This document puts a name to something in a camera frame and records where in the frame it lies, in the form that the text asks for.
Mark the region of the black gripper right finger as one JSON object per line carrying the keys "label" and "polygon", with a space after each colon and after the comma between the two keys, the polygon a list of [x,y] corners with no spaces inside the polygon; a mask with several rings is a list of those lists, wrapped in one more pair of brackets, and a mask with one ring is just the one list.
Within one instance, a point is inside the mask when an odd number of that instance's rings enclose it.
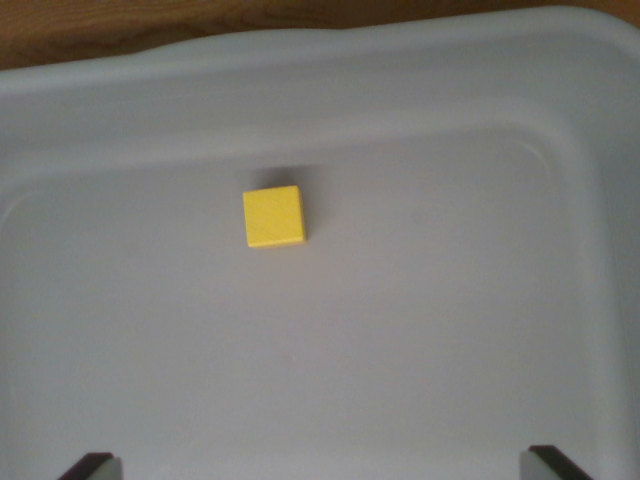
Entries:
{"label": "black gripper right finger", "polygon": [[520,480],[592,480],[554,445],[532,445],[519,457]]}

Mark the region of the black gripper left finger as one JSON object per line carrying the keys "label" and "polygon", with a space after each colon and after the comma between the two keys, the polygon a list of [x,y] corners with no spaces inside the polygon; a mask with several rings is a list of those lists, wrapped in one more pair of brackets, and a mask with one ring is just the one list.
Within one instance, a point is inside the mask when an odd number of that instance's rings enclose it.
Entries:
{"label": "black gripper left finger", "polygon": [[87,453],[59,477],[59,480],[99,479],[122,480],[122,460],[110,452]]}

